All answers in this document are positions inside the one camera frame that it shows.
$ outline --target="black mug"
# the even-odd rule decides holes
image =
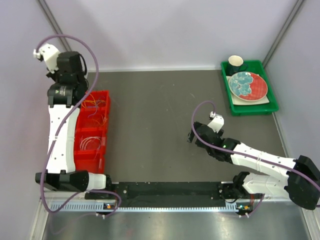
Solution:
[[[228,59],[228,65],[226,66],[226,75],[232,76],[233,74],[247,70],[247,68],[248,68],[248,64],[244,63],[244,60],[242,59],[242,57],[237,55],[232,55]]]

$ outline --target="robotic arm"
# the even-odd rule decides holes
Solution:
[[[92,189],[105,189],[107,177],[87,171],[76,171],[74,162],[75,128],[80,108],[66,120],[59,136],[55,133],[61,120],[70,112],[88,90],[86,62],[76,51],[60,52],[55,46],[45,44],[35,58],[45,61],[47,77],[54,80],[49,88],[48,109],[50,114],[49,147],[56,140],[55,147],[47,164],[44,186],[53,191],[83,192]],[[41,172],[35,174],[35,181],[40,183]]]
[[[220,115],[210,113],[211,122],[208,125],[200,122],[194,122],[193,126],[196,133],[207,143],[217,147],[231,150],[238,153],[244,153],[256,157],[258,160],[240,154],[227,153],[221,150],[211,148],[196,140],[195,144],[206,149],[207,153],[221,162],[227,162],[234,165],[245,166],[261,172],[265,175],[257,175],[249,172],[241,172],[233,178],[233,184],[225,184],[221,194],[224,198],[241,198],[246,194],[267,194],[288,198],[298,206],[314,210],[320,198],[320,192],[303,177],[287,171],[276,165],[271,165],[260,161],[266,159],[273,163],[287,166],[291,169],[307,175],[320,184],[320,171],[306,156],[300,156],[298,159],[275,156],[260,150],[253,149],[244,143],[232,139],[222,138],[224,131],[221,129],[224,120]],[[188,142],[194,139],[194,132],[191,130],[188,136]]]

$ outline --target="green tray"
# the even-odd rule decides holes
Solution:
[[[221,63],[222,76],[225,83],[228,99],[230,102],[230,109],[231,109],[232,115],[233,116],[268,115],[278,111],[279,109],[278,103],[276,101],[274,93],[272,92],[271,85],[269,83],[269,80],[267,78],[266,72],[264,70],[264,67],[262,66],[261,61],[249,60],[249,61],[244,61],[244,63],[248,64],[248,68],[245,70],[246,72],[259,74],[265,80],[266,84],[268,85],[268,93],[266,94],[266,96],[270,102],[265,104],[259,104],[259,105],[234,105],[232,103],[232,99],[231,99],[232,93],[230,92],[229,83],[226,75],[226,68],[227,68],[228,62],[223,61]]]

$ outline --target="gray table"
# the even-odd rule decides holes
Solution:
[[[219,162],[187,143],[195,107],[212,100],[224,117],[225,137],[284,156],[272,115],[232,117],[220,71],[101,73],[96,90],[109,90],[106,173],[115,182],[230,181],[245,167]],[[211,107],[196,120],[208,123]],[[61,229],[82,213],[61,212]],[[44,240],[202,240],[310,239],[302,211],[293,203],[264,202],[249,219],[226,213],[117,213],[101,220],[87,216]]]

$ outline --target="plate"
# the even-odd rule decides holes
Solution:
[[[229,80],[231,92],[245,101],[257,101],[264,98],[268,93],[266,81],[259,75],[242,71],[238,72]]]

